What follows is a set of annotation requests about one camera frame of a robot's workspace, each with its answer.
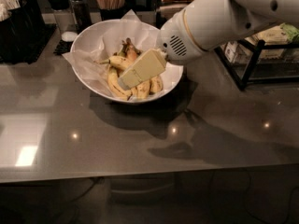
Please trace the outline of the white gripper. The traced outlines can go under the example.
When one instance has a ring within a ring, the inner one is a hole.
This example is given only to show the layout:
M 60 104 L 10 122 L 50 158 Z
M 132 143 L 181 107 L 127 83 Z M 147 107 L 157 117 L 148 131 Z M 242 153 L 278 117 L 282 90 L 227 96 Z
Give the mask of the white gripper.
M 130 90 L 164 72 L 167 64 L 166 54 L 170 63 L 183 65 L 206 53 L 192 37 L 185 10 L 176 13 L 161 27 L 156 45 L 160 49 L 148 49 L 143 52 L 118 78 L 118 84 L 124 90 Z

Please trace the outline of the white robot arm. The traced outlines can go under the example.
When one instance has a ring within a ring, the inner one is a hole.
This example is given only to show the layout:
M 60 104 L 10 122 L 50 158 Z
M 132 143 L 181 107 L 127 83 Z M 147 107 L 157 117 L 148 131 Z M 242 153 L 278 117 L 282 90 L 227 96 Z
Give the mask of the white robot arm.
M 163 52 L 170 63 L 185 64 L 282 22 L 299 22 L 299 0 L 194 0 L 161 27 L 156 47 L 142 53 L 118 84 L 129 90 L 161 74 Z

